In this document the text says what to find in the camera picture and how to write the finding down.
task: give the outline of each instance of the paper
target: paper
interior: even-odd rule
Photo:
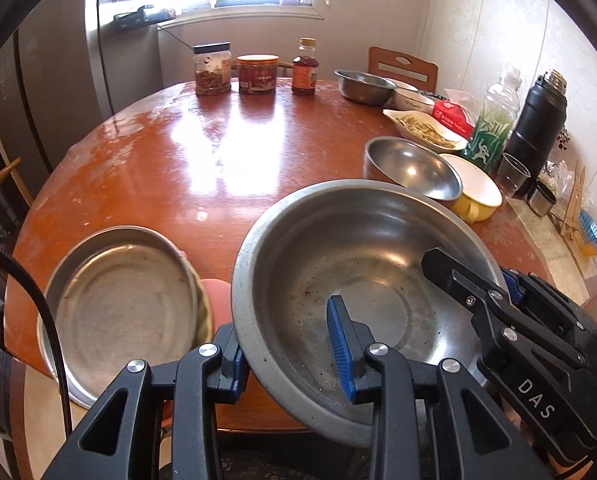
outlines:
[[[585,281],[549,216],[537,216],[524,200],[511,199],[509,205],[543,255],[555,287],[575,303],[583,305],[589,299]]]

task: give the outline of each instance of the window sill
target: window sill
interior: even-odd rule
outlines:
[[[233,7],[218,7],[216,9],[196,10],[181,14],[176,19],[160,24],[161,28],[179,27],[186,23],[210,22],[213,20],[226,20],[227,18],[308,18],[324,20],[313,7],[281,6],[281,5],[247,5]]]

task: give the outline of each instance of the plastic bag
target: plastic bag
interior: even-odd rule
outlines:
[[[587,188],[582,194],[581,209],[585,210],[587,213],[590,213],[593,207],[594,195],[589,188]]]
[[[470,112],[473,117],[476,118],[480,114],[481,107],[478,102],[476,102],[476,99],[473,98],[472,94],[448,88],[445,88],[445,94],[447,94],[447,97],[449,97],[451,102],[461,105],[465,110]]]
[[[571,195],[574,186],[574,172],[567,168],[564,160],[558,164],[548,160],[539,179],[554,193],[557,200],[567,200]]]

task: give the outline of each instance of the thermos lid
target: thermos lid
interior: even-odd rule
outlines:
[[[545,72],[545,74],[543,75],[543,81],[547,83],[549,86],[551,86],[558,93],[565,95],[565,92],[567,91],[567,81],[565,81],[563,75],[557,72],[556,70],[552,69]]]

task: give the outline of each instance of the stainless steel bowl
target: stainless steel bowl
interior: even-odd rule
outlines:
[[[443,158],[398,137],[376,137],[365,145],[363,177],[413,189],[445,207],[463,193],[460,177]]]
[[[86,238],[58,264],[45,297],[69,396],[84,408],[132,359],[157,365],[192,349],[199,300],[194,272],[176,246],[151,229],[116,226]],[[40,319],[37,336],[56,376]]]
[[[476,375],[480,346],[469,312],[422,275],[421,258],[434,247],[506,290],[475,233],[403,187],[323,182],[268,209],[246,236],[232,278],[239,341],[265,389],[309,428],[369,447],[372,408],[347,402],[331,354],[325,303],[332,294],[407,357],[437,364],[452,356]]]
[[[362,105],[383,106],[397,88],[395,83],[377,75],[355,70],[335,70],[334,73],[339,77],[343,97]]]

